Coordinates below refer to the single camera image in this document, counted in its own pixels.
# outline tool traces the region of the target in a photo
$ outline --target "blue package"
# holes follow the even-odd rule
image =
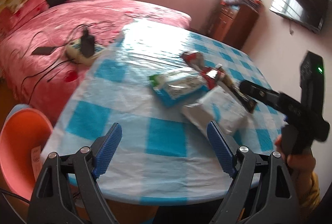
[[[149,77],[153,90],[169,107],[200,90],[208,91],[206,81],[194,69],[183,67]]]

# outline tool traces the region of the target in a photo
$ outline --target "checkered tablecloth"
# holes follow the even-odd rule
[[[43,157],[52,151],[75,153],[118,122],[122,140],[98,179],[106,198],[144,205],[222,198],[232,179],[222,171],[207,139],[180,111],[201,95],[166,108],[148,76],[185,66],[179,55],[198,50],[207,66],[223,64],[236,82],[247,79],[270,86],[246,54],[210,38],[144,20],[125,26],[124,33],[122,42],[96,60],[67,103]],[[256,153],[270,153],[282,122],[281,114],[259,103],[234,138]]]

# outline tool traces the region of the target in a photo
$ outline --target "yellow sleeve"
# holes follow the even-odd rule
[[[320,202],[318,176],[314,172],[311,175],[311,183],[311,189],[302,195],[302,197],[299,197],[300,217],[302,222],[311,214]]]

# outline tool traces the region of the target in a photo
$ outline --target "drawer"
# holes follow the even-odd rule
[[[237,14],[237,10],[232,9],[228,6],[222,5],[221,6],[221,13],[229,16],[230,18],[235,18],[236,14]]]
[[[212,38],[222,42],[232,23],[233,19],[225,14],[220,14],[219,21],[216,22],[215,31]]]

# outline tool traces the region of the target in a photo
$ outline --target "television screen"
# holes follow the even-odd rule
[[[328,0],[273,0],[270,10],[319,33],[327,7]]]

